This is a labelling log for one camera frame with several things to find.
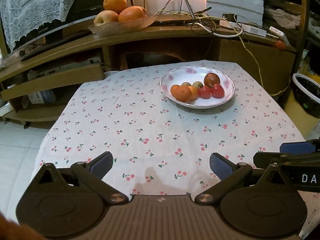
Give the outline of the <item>orange persimmon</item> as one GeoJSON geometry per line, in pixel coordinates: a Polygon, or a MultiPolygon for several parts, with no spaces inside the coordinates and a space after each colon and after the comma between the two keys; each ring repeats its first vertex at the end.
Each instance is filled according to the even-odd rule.
{"type": "Polygon", "coordinates": [[[191,99],[192,92],[187,86],[178,86],[172,93],[174,98],[180,102],[188,102],[191,99]]]}
{"type": "Polygon", "coordinates": [[[176,97],[176,90],[180,87],[180,85],[172,85],[170,88],[170,92],[173,97],[176,97]]]}

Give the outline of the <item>cherry print tablecloth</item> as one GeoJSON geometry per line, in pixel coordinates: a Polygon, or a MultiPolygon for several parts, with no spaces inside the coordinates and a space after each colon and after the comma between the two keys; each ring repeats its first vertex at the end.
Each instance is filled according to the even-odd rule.
{"type": "Polygon", "coordinates": [[[93,239],[236,239],[213,207],[193,201],[219,182],[210,155],[251,164],[258,151],[299,141],[304,136],[293,121],[238,64],[160,65],[81,85],[44,137],[34,172],[48,163],[67,168],[112,153],[104,182],[130,202],[112,207],[93,239]],[[228,102],[191,109],[169,99],[170,85],[215,70],[228,102]]]}

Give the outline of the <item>dark red brown tomato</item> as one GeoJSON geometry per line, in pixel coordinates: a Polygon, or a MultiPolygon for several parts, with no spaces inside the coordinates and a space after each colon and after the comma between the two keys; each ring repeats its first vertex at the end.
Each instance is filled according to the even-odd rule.
{"type": "Polygon", "coordinates": [[[220,78],[215,73],[208,73],[203,80],[203,83],[205,86],[208,86],[209,88],[213,88],[215,84],[220,84],[220,78]]]}

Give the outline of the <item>black television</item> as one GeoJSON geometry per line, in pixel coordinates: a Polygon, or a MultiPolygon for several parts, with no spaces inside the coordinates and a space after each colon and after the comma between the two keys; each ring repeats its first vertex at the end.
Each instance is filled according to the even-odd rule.
{"type": "Polygon", "coordinates": [[[71,22],[96,15],[103,0],[1,0],[8,54],[71,22]]]}

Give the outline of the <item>orange on top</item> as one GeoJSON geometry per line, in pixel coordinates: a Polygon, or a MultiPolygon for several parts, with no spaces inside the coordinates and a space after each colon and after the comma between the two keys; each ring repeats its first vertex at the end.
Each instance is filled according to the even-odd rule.
{"type": "Polygon", "coordinates": [[[127,8],[127,0],[104,0],[103,8],[105,10],[115,11],[119,14],[127,8]]]}

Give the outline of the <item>small orange fruit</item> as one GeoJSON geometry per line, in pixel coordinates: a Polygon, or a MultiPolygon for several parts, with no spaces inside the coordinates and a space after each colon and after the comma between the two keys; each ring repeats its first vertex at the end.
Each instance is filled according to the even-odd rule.
{"type": "Polygon", "coordinates": [[[194,101],[199,97],[198,88],[194,86],[188,86],[191,91],[190,101],[194,101]]]}

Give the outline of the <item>tan longan left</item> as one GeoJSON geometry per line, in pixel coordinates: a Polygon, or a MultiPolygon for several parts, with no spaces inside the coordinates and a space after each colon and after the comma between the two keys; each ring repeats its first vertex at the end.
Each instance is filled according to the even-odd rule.
{"type": "Polygon", "coordinates": [[[181,86],[187,86],[187,87],[189,87],[189,86],[191,86],[191,84],[188,83],[188,82],[184,82],[184,83],[181,84],[181,86]]]}

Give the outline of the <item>yellow container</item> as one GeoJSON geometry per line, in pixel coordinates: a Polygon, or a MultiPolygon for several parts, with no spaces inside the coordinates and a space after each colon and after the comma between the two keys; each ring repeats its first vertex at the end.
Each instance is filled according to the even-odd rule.
{"type": "Polygon", "coordinates": [[[304,111],[303,107],[295,100],[292,90],[285,103],[284,111],[305,139],[319,123],[319,119],[304,111]]]}

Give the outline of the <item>red apple behind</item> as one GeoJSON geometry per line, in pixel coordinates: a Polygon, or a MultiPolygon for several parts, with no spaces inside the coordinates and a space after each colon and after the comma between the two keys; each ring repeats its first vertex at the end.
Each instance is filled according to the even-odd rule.
{"type": "Polygon", "coordinates": [[[140,7],[140,8],[141,8],[142,11],[144,12],[144,16],[145,16],[145,17],[148,17],[149,15],[148,15],[147,10],[146,10],[144,7],[140,7]]]}

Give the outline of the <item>glass fruit dish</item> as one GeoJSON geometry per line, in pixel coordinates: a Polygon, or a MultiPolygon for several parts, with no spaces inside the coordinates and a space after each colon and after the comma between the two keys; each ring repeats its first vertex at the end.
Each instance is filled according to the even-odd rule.
{"type": "Polygon", "coordinates": [[[113,35],[119,35],[124,33],[132,33],[141,29],[144,29],[155,22],[157,16],[148,16],[144,18],[140,18],[131,22],[110,22],[105,23],[101,26],[95,27],[94,25],[90,25],[88,29],[97,34],[100,37],[108,37],[113,35]]]}

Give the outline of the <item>red tomato oval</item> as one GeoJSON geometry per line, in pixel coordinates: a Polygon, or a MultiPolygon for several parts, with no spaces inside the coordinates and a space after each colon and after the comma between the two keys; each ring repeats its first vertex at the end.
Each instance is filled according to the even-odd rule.
{"type": "Polygon", "coordinates": [[[211,95],[214,98],[221,99],[225,96],[225,91],[220,84],[214,84],[213,87],[210,89],[211,95]]]}

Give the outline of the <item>white floral plate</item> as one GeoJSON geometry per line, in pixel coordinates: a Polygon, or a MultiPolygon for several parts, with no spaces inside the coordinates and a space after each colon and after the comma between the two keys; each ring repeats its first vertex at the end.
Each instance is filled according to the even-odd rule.
{"type": "Polygon", "coordinates": [[[200,66],[184,66],[170,70],[162,76],[159,84],[164,95],[172,102],[193,109],[209,109],[219,105],[223,105],[224,103],[227,103],[229,100],[231,100],[235,93],[235,85],[230,77],[213,68],[200,66]],[[176,100],[175,97],[171,94],[170,89],[173,85],[181,85],[184,81],[189,83],[194,83],[196,81],[203,82],[204,77],[209,73],[217,74],[220,78],[220,85],[225,91],[225,96],[223,98],[198,98],[191,102],[180,102],[176,100]]]}

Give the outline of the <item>white power strip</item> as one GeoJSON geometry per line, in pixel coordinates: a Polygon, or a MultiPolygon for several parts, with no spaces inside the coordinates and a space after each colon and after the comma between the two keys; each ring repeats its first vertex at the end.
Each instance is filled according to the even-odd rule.
{"type": "Polygon", "coordinates": [[[228,22],[227,20],[220,20],[220,26],[228,29],[243,30],[245,33],[258,35],[261,37],[266,37],[266,34],[267,34],[267,31],[265,31],[264,29],[250,26],[247,24],[228,22]]]}

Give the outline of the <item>black bin white rim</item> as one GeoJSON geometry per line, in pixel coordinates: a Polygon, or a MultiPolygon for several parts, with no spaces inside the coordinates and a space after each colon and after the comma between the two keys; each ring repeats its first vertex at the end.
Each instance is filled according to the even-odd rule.
{"type": "Polygon", "coordinates": [[[292,77],[293,96],[302,109],[319,119],[319,84],[306,75],[295,73],[292,77]]]}

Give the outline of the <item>white lace cloth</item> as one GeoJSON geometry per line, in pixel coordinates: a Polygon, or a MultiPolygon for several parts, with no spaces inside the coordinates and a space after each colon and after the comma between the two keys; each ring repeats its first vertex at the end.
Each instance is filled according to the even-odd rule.
{"type": "Polygon", "coordinates": [[[74,0],[1,0],[1,20],[10,51],[32,30],[53,20],[64,22],[74,0]]]}

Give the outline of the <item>wooden TV cabinet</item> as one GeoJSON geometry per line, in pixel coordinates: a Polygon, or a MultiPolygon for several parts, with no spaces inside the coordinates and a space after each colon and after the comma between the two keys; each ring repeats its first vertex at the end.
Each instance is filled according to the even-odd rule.
{"type": "Polygon", "coordinates": [[[140,67],[138,55],[159,54],[177,61],[227,61],[240,64],[255,79],[262,79],[271,94],[283,90],[295,65],[296,50],[276,47],[270,37],[229,29],[218,34],[185,26],[151,26],[110,37],[95,34],[62,44],[1,71],[1,98],[12,111],[6,119],[55,121],[78,84],[100,80],[103,72],[140,67]]]}

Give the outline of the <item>pale apple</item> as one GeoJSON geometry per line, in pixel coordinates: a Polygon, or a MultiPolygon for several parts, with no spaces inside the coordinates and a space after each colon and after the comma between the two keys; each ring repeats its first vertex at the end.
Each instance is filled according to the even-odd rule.
{"type": "Polygon", "coordinates": [[[100,12],[94,19],[94,26],[99,27],[103,24],[118,21],[118,13],[113,10],[104,10],[100,12]]]}

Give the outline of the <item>large orange front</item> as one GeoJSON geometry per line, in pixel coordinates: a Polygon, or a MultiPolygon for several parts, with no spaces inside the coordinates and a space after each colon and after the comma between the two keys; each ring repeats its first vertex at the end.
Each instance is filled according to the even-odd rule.
{"type": "Polygon", "coordinates": [[[119,23],[131,22],[144,18],[144,12],[140,6],[131,6],[124,9],[118,16],[119,23]]]}

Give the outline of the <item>tan longan right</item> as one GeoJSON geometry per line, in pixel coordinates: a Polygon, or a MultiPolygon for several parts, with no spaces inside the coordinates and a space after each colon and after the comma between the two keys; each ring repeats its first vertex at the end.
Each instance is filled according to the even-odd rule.
{"type": "Polygon", "coordinates": [[[196,88],[202,88],[203,87],[203,83],[200,82],[200,81],[196,81],[192,84],[193,87],[196,87],[196,88]]]}

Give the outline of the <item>tan longan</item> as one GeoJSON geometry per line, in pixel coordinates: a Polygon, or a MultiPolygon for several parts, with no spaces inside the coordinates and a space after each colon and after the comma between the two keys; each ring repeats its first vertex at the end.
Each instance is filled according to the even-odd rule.
{"type": "Polygon", "coordinates": [[[187,87],[189,87],[189,86],[191,86],[191,84],[188,83],[188,82],[184,82],[184,83],[181,84],[181,86],[187,86],[187,87]]]}
{"type": "Polygon", "coordinates": [[[192,84],[193,87],[196,87],[196,88],[202,88],[203,87],[203,83],[200,82],[200,81],[196,81],[192,84]]]}

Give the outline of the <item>black router with antennas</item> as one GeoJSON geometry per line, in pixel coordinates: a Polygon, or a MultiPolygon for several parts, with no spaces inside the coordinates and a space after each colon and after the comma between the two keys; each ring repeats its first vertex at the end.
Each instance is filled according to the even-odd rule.
{"type": "Polygon", "coordinates": [[[191,6],[189,0],[170,0],[161,9],[155,12],[155,21],[151,26],[182,26],[192,27],[193,25],[202,26],[201,21],[207,19],[209,16],[208,11],[212,9],[211,6],[202,10],[195,11],[191,6]],[[178,9],[170,9],[167,7],[171,3],[179,1],[178,9]]]}

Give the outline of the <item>red tomato with stem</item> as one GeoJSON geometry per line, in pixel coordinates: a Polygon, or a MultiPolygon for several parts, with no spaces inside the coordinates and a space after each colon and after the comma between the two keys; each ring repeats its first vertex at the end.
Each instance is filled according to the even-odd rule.
{"type": "Polygon", "coordinates": [[[202,99],[209,99],[211,97],[210,88],[208,86],[198,88],[198,95],[202,99]]]}

